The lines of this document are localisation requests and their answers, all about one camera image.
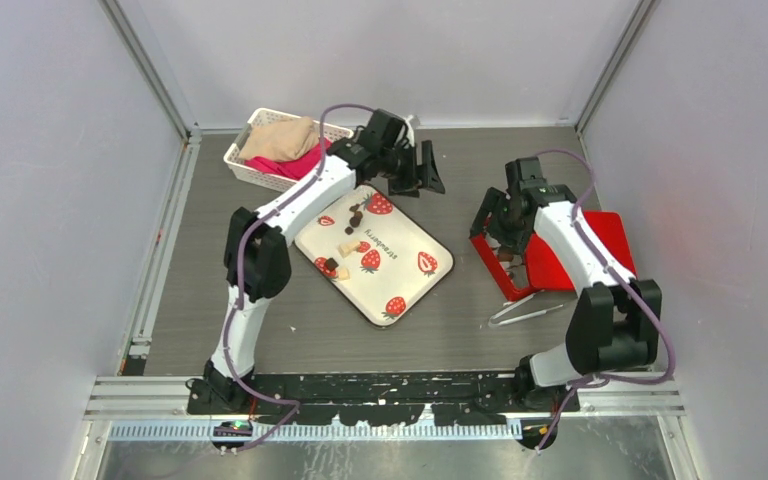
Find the red cloth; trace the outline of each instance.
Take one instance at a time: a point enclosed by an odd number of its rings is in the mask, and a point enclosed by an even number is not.
[[[325,148],[331,146],[331,142],[325,139]],[[273,162],[272,160],[264,157],[254,157],[247,161],[245,165],[249,168],[253,168],[258,172],[271,173],[273,175],[280,175],[292,180],[301,180],[302,177],[308,174],[319,163],[319,159],[322,156],[320,153],[320,144],[317,143],[315,147],[311,148],[306,154],[302,155],[298,160],[292,162]]]

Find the gray wall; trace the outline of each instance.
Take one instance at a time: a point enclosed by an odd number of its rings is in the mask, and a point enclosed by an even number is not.
[[[55,479],[181,144],[97,1],[22,5],[0,2],[0,479]]]
[[[573,124],[636,3],[122,0],[202,128],[342,102],[434,126]]]
[[[768,2],[661,2],[585,140],[710,478],[768,478]]]

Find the brown towel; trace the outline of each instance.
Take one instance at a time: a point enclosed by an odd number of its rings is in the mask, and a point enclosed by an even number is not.
[[[319,134],[310,117],[270,123],[252,127],[239,158],[246,161],[264,157],[273,162],[291,162],[301,158],[318,141]]]

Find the gray wooden table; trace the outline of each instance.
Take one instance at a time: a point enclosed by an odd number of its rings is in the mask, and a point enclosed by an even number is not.
[[[581,152],[572,128],[447,129],[418,132],[434,141],[446,195],[422,193],[394,203],[448,248],[455,268],[395,326],[379,330],[291,249],[293,277],[270,306],[256,350],[264,373],[510,369],[524,355],[563,340],[572,315],[566,307],[518,324],[489,329],[489,315],[505,299],[467,236],[485,190],[504,188],[504,164],[538,150]],[[201,143],[155,324],[146,375],[198,374],[216,347],[227,303],[225,248],[228,220],[239,206],[255,209],[278,193],[236,180],[222,162],[233,135]],[[558,154],[542,157],[552,183],[576,194],[586,170]],[[384,184],[379,188],[386,191]],[[598,208],[595,196],[585,208]],[[569,300],[546,293],[530,309]]]

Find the plastic basket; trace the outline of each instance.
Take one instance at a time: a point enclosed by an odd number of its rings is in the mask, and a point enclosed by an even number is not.
[[[292,180],[280,175],[272,175],[269,173],[258,172],[253,168],[249,168],[243,165],[242,160],[237,158],[240,155],[240,150],[243,145],[246,144],[246,140],[249,138],[249,133],[252,127],[259,127],[263,125],[269,125],[270,123],[283,122],[286,120],[293,120],[299,118],[298,115],[292,115],[289,113],[279,112],[277,110],[270,110],[268,108],[258,108],[254,111],[251,118],[249,118],[248,125],[243,128],[243,131],[237,135],[234,139],[234,143],[225,152],[223,160],[228,165],[228,168],[234,172],[234,176],[238,180],[244,182],[260,185],[272,190],[283,192],[296,184],[296,180]],[[313,122],[316,129],[319,129],[319,122]],[[325,138],[335,142],[344,137],[351,137],[354,134],[348,128],[338,127],[336,125],[325,124]]]

